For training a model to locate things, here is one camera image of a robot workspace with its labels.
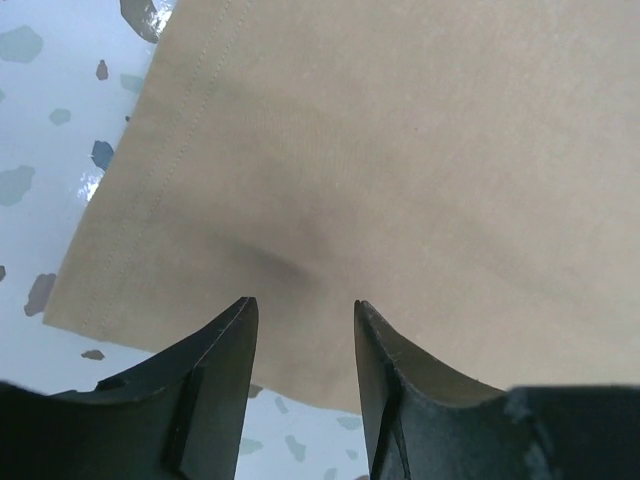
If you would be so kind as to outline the beige t shirt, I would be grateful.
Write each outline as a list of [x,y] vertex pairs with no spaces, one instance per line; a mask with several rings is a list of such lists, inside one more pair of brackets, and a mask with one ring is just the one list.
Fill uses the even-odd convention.
[[353,307],[505,388],[639,379],[635,1],[180,1],[48,325],[357,411]]

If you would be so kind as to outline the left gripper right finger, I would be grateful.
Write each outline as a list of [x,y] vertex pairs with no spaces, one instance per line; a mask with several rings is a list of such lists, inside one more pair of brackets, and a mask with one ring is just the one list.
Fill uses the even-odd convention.
[[354,306],[373,479],[635,479],[635,386],[519,386],[472,379]]

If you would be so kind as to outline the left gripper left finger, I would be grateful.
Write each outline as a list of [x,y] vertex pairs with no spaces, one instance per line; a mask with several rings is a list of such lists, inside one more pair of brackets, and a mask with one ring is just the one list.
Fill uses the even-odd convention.
[[257,301],[243,297],[92,391],[2,383],[2,478],[234,478],[257,333]]

